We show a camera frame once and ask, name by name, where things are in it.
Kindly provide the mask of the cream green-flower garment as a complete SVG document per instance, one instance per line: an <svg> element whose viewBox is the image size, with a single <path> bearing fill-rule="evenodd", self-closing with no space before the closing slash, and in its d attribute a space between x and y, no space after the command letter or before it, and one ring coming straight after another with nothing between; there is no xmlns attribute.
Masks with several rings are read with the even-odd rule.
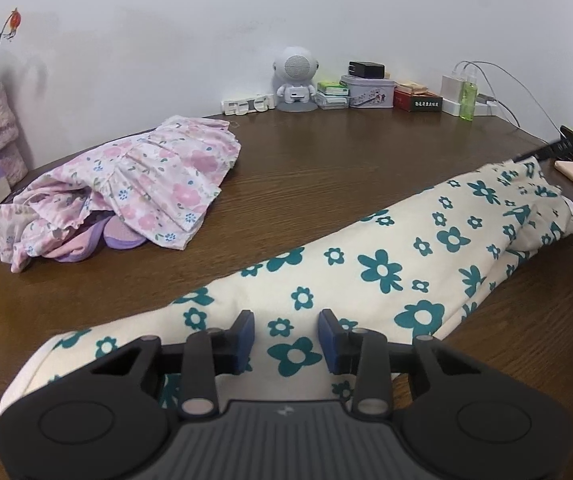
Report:
<svg viewBox="0 0 573 480"><path fill-rule="evenodd" d="M349 400L354 383L323 362L317 318L390 341L451 333L537 252L573 234L573 202L538 162L500 162L460 174L319 240L252 264L168 306L45 342L3 393L32 391L146 335L164 344L255 316L255 341L223 401Z"/></svg>

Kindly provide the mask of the green spray bottle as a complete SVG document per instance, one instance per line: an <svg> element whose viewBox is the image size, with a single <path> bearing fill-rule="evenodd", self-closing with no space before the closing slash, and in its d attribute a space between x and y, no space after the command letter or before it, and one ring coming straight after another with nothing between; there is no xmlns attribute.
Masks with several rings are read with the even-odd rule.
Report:
<svg viewBox="0 0 573 480"><path fill-rule="evenodd" d="M463 77L459 117L467 122L472 122L475 115L475 103L477 102L477 70L468 70Z"/></svg>

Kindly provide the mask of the white charger block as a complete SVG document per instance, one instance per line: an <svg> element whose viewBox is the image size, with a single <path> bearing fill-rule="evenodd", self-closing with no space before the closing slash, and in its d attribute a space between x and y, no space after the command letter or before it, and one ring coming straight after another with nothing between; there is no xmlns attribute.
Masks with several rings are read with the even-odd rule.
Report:
<svg viewBox="0 0 573 480"><path fill-rule="evenodd" d="M462 86L465 81L457 75L443 75L441 91L439 95L443 98L442 112L451 116L458 116L460 113L460 96ZM477 93L475 99L474 116L495 116L499 112L497 101L492 96Z"/></svg>

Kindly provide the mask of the pink floral garment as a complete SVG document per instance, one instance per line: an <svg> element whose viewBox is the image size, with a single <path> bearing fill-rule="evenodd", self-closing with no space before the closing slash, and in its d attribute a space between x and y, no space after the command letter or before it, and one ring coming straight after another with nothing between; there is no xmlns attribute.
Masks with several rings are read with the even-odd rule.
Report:
<svg viewBox="0 0 573 480"><path fill-rule="evenodd" d="M99 243L183 250L240 151L228 122L174 116L82 153L0 205L0 260L17 273L33 258L84 260Z"/></svg>

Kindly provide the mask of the red black box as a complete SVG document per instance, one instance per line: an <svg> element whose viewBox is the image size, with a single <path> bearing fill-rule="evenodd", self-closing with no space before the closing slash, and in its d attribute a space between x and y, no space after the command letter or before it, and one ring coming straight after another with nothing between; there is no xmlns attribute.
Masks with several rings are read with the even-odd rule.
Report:
<svg viewBox="0 0 573 480"><path fill-rule="evenodd" d="M442 110L443 98L430 91L423 84L414 81L398 82L394 90L394 107L409 113L431 112Z"/></svg>

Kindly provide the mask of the small black box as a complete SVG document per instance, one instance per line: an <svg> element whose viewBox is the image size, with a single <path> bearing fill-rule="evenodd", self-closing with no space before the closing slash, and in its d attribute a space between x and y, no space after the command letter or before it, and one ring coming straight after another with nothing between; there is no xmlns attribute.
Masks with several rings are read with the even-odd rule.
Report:
<svg viewBox="0 0 573 480"><path fill-rule="evenodd" d="M349 62L349 75L365 79L384 79L385 66L375 62Z"/></svg>

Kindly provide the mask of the white power strip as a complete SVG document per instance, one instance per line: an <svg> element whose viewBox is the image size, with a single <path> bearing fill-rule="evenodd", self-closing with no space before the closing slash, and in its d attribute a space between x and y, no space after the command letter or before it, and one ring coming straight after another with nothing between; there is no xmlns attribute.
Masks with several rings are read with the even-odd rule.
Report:
<svg viewBox="0 0 573 480"><path fill-rule="evenodd" d="M264 113L276 108L276 97L273 94L256 94L249 98L222 100L220 110L224 116L244 116L253 113Z"/></svg>

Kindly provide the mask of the green white small boxes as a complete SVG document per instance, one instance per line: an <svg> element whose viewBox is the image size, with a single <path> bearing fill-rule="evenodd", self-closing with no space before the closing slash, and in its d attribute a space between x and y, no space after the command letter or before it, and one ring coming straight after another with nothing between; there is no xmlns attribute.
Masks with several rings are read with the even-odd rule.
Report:
<svg viewBox="0 0 573 480"><path fill-rule="evenodd" d="M349 88L341 82L318 81L314 100L323 110L347 108L349 107Z"/></svg>

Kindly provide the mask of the white robot figurine speaker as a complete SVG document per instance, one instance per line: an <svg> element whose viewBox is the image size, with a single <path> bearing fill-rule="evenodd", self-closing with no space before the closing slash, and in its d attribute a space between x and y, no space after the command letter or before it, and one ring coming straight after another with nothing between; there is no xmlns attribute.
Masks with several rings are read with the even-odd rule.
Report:
<svg viewBox="0 0 573 480"><path fill-rule="evenodd" d="M317 110L313 79L318 68L317 58L303 47L287 47L277 56L273 73L280 82L276 90L278 110L289 113Z"/></svg>

